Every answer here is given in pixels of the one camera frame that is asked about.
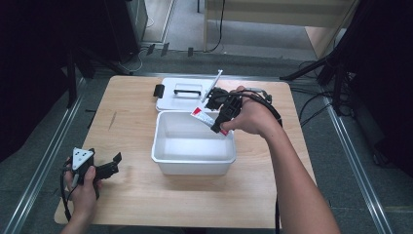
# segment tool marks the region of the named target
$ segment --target black stand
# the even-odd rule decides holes
[[[67,52],[67,79],[69,82],[69,102],[67,103],[67,108],[70,108],[77,98],[75,75],[76,65],[82,73],[83,77],[91,79],[94,78],[94,68],[92,67],[90,61],[85,58],[85,56],[98,61],[102,65],[116,72],[118,75],[128,75],[121,68],[112,64],[107,59],[102,58],[93,51],[87,48],[77,48],[73,46],[71,49],[68,49]]]
[[[355,57],[355,54],[357,53],[355,49],[357,48],[358,42],[362,41],[359,39],[364,35],[362,31],[364,22],[369,18],[374,2],[375,1],[360,0],[352,23],[337,47],[334,48],[329,55],[288,76],[280,77],[280,80],[293,81],[296,78],[323,66],[317,81],[321,86],[325,86],[333,77],[336,78],[331,104],[337,115],[342,115],[342,112],[340,111],[341,88],[346,73],[349,71],[349,67],[352,63],[350,59]]]

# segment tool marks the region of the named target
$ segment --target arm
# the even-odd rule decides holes
[[[240,115],[223,123],[224,130],[241,129],[268,143],[286,233],[340,233],[334,216],[307,173],[283,128],[262,104],[243,99]]]
[[[90,166],[85,174],[83,185],[78,185],[71,194],[73,200],[74,211],[69,223],[61,231],[61,234],[69,233],[86,233],[89,225],[94,219],[96,212],[96,195],[94,192],[94,176],[96,174],[95,167]],[[72,191],[73,174],[66,173],[64,176],[69,191]],[[97,186],[101,186],[101,181],[97,182]]]

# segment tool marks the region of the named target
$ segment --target white plastic container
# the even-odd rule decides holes
[[[210,112],[212,118],[218,113]],[[214,133],[185,110],[158,114],[152,159],[167,175],[225,175],[236,159],[234,133]]]

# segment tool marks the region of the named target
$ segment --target black cable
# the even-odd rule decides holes
[[[276,110],[276,108],[274,108],[273,105],[271,105],[266,99],[264,99],[260,95],[247,95],[247,94],[243,94],[243,92],[251,92],[251,91],[245,90],[245,91],[240,91],[240,92],[236,92],[236,93],[216,95],[216,96],[210,97],[209,99],[210,100],[215,100],[217,98],[224,98],[224,97],[229,97],[229,96],[241,96],[241,97],[251,98],[252,100],[255,100],[256,102],[258,102],[258,103],[264,105],[265,107],[267,107],[267,109],[270,110],[270,112],[274,115],[276,120],[282,126],[282,117],[279,114],[279,112]]]
[[[331,98],[331,97],[332,97],[332,92],[322,92],[322,93],[318,93],[318,94],[314,95],[313,97],[311,97],[310,99],[308,99],[308,100],[304,103],[303,107],[301,107],[300,113],[299,113],[299,115],[298,115],[298,120],[301,120],[301,117],[303,116],[303,112],[304,112],[304,109],[306,108],[306,106],[307,106],[312,100],[314,100],[314,99],[316,99],[316,98],[318,98],[318,97],[320,97],[320,96]]]
[[[66,216],[67,221],[70,221],[70,218],[72,217],[72,215],[70,214],[69,207],[67,206],[68,200],[66,200],[66,194],[64,192],[64,175],[66,171],[67,170],[64,167],[60,175],[60,195],[61,195],[61,201],[63,202],[63,206],[64,206],[64,215]]]
[[[279,196],[276,198],[276,234],[280,234],[280,206]]]
[[[224,20],[224,9],[225,9],[225,0],[222,1],[221,22],[219,23],[219,40],[218,40],[218,43],[216,44],[216,46],[215,46],[213,49],[207,50],[206,53],[211,53],[211,52],[215,51],[216,48],[218,48],[219,44],[221,44],[221,39],[222,39],[222,21]]]
[[[317,91],[305,90],[305,89],[294,88],[294,87],[291,87],[290,90],[292,92],[297,92],[297,93],[306,94],[306,95],[316,95],[319,93]]]
[[[324,106],[322,109],[320,109],[319,111],[317,111],[316,113],[314,113],[310,118],[304,120],[303,122],[301,122],[301,128],[304,127],[304,125],[308,124],[310,122],[310,120],[312,120],[313,118],[315,118],[316,116],[320,115],[328,106],[330,106],[331,103],[327,104],[326,106]]]
[[[69,192],[69,195],[67,195],[67,198],[66,198],[67,201],[70,201],[70,196],[72,195],[73,191],[74,191],[76,188],[77,188],[77,185],[76,185],[74,188],[72,188],[72,191]]]

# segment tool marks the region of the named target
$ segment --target metal rail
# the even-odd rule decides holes
[[[323,100],[325,104],[330,104],[330,98],[324,97]],[[361,194],[364,197],[365,203],[368,210],[370,211],[371,217],[373,218],[378,233],[394,233],[379,201],[379,198],[370,182],[370,179],[368,178],[361,162],[359,161],[355,147],[353,146],[353,143],[349,137],[349,134],[347,133],[342,119],[336,115],[332,106],[328,107],[328,114],[331,117],[331,121],[334,125],[338,137],[340,138],[344,151],[346,152],[346,156],[353,170],[353,174],[357,180]]]
[[[74,116],[79,109],[80,103],[83,99],[84,92],[87,87],[87,81],[82,78],[78,84],[78,98],[74,102],[73,106],[70,109],[67,109],[63,115],[60,124],[57,127],[57,130],[45,152],[42,160],[39,163],[39,166],[36,169],[36,172],[33,175],[33,178],[30,180],[25,191],[23,192],[19,204],[13,213],[12,218],[10,219],[6,229],[3,233],[5,234],[15,234],[20,233],[24,222],[37,198],[37,195],[42,188],[42,185],[46,179],[46,176],[52,166],[52,163],[55,160],[55,157],[60,149],[61,143],[63,142],[67,130],[70,127],[70,124],[73,121]]]

